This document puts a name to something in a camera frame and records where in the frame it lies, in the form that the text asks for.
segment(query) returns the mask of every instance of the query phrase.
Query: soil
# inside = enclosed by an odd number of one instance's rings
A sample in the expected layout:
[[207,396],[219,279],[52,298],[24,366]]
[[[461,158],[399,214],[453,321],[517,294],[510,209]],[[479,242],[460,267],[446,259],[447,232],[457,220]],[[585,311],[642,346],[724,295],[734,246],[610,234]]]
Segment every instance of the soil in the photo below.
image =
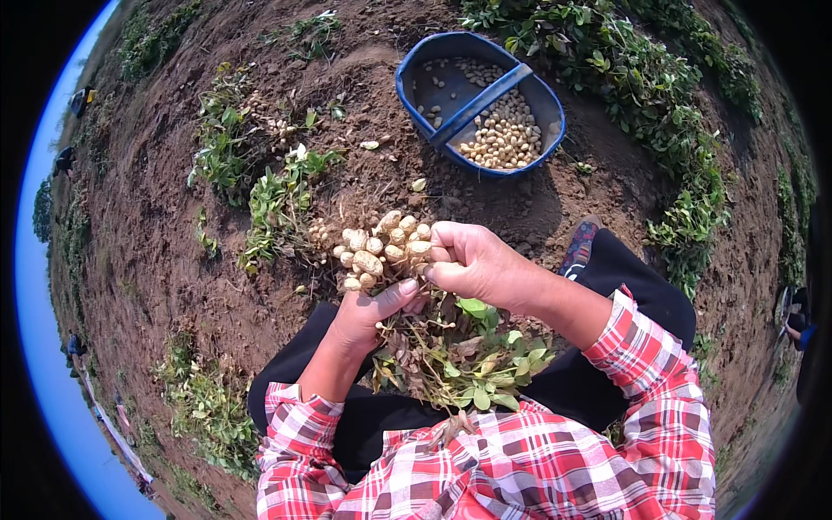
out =
[[[156,0],[150,5],[154,18],[175,7]],[[718,2],[696,5],[725,37],[745,45]],[[267,47],[255,40],[257,34],[329,8],[337,9],[344,27],[333,35],[335,55],[329,60],[290,60],[282,43]],[[293,137],[293,144],[303,142],[317,151],[346,149],[347,161],[330,167],[315,190],[314,217],[355,226],[371,210],[398,208],[427,221],[482,224],[533,261],[556,269],[569,241],[567,231],[594,213],[644,261],[663,270],[655,251],[645,249],[642,241],[646,221],[661,216],[676,188],[642,148],[609,122],[597,99],[576,96],[553,75],[536,70],[564,106],[568,138],[563,149],[595,166],[589,175],[578,173],[558,153],[517,180],[478,179],[451,166],[412,128],[396,97],[396,66],[422,37],[458,30],[458,15],[450,2],[205,0],[173,56],[141,82],[119,79],[118,39],[99,42],[87,64],[85,76],[99,99],[112,94],[116,108],[108,121],[109,141],[100,143],[109,154],[106,174],[99,175],[98,165],[80,148],[73,180],[87,186],[92,219],[82,290],[87,343],[99,359],[103,387],[135,399],[137,413],[156,431],[164,458],[210,485],[216,501],[225,504],[221,514],[252,518],[255,492],[192,456],[187,442],[170,435],[171,411],[149,371],[163,357],[168,329],[187,316],[197,324],[202,351],[229,354],[252,376],[300,329],[317,301],[338,295],[328,267],[299,267],[289,259],[278,259],[250,279],[235,265],[250,225],[247,211],[222,204],[204,184],[186,186],[197,147],[197,96],[210,88],[220,62],[254,64],[255,87],[263,98],[288,100],[299,113],[346,93],[343,121],[325,117],[316,131]],[[736,435],[746,419],[762,410],[770,424],[777,424],[792,409],[788,403],[794,393],[772,383],[783,349],[773,348],[778,331],[770,317],[781,236],[775,168],[788,164],[778,135],[793,128],[781,103],[783,84],[763,62],[760,76],[766,117],[758,126],[745,124],[715,91],[698,93],[707,124],[721,129],[725,138],[721,164],[737,174],[728,185],[733,216],[720,231],[711,267],[698,285],[696,309],[697,329],[719,344],[710,363],[720,383],[708,393],[716,449],[735,441],[731,449],[738,464],[765,451],[760,435]],[[93,104],[85,117],[92,119],[96,110],[101,106]],[[65,141],[76,129],[74,124],[67,128]],[[727,139],[731,132],[738,136],[733,142]],[[383,135],[392,138],[376,151],[358,146]],[[271,165],[280,169],[277,161]],[[427,196],[409,191],[420,177],[427,178]],[[69,200],[69,189],[63,177],[55,183],[58,205]],[[218,260],[208,260],[194,238],[200,207],[208,217],[208,236],[220,242]],[[53,262],[51,277],[61,331],[77,330],[65,292],[65,266]],[[310,291],[298,295],[298,285]],[[116,378],[117,370],[126,375],[124,383]],[[210,515],[197,502],[176,501],[164,489],[171,475],[162,467],[158,473],[154,489],[166,511],[177,518]],[[726,474],[718,501],[730,501],[742,489],[739,479],[738,472]]]

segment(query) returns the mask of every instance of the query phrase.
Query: basket handle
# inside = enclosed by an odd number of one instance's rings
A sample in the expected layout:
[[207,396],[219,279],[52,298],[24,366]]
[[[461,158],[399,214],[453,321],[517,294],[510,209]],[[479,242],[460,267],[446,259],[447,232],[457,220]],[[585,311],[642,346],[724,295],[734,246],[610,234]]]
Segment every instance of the basket handle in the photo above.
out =
[[450,119],[442,124],[431,135],[428,142],[436,148],[445,146],[445,143],[450,141],[453,136],[456,136],[481,111],[488,108],[500,97],[503,97],[503,94],[513,89],[515,85],[530,74],[532,74],[532,68],[525,63],[521,63],[500,76],[498,80],[480,92],[462,110],[453,114]]

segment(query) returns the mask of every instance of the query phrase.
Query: blue sky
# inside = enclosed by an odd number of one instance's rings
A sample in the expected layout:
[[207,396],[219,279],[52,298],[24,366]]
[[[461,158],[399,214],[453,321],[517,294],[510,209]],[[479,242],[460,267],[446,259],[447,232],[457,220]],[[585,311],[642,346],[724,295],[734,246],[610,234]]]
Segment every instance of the blue sky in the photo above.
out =
[[47,247],[37,241],[32,228],[35,193],[41,181],[52,174],[55,154],[49,151],[49,142],[60,137],[60,121],[81,75],[78,62],[89,56],[117,4],[118,0],[107,4],[67,60],[29,151],[14,248],[17,312],[35,393],[58,448],[87,496],[104,518],[164,518],[110,453],[110,445],[84,404],[81,387],[69,377],[47,286]]

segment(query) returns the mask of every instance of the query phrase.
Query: shoe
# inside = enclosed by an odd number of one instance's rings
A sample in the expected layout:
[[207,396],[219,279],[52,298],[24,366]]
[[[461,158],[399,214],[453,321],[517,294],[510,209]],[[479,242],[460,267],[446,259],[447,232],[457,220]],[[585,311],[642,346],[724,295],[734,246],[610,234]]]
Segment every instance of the shoe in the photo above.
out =
[[572,228],[572,242],[569,243],[567,253],[563,257],[561,268],[557,273],[569,280],[575,280],[589,263],[592,253],[592,239],[603,227],[597,215],[587,215]]

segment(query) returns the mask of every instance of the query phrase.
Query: red plaid shirt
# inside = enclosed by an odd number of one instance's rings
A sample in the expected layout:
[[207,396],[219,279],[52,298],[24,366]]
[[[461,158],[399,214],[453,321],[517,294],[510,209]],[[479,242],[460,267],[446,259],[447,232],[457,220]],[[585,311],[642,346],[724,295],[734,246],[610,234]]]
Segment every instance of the red plaid shirt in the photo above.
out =
[[350,486],[332,459],[343,404],[272,383],[258,518],[713,518],[714,449],[696,361],[616,291],[584,355],[630,399],[617,448],[530,399],[472,414],[439,450],[441,428],[385,432],[381,457]]

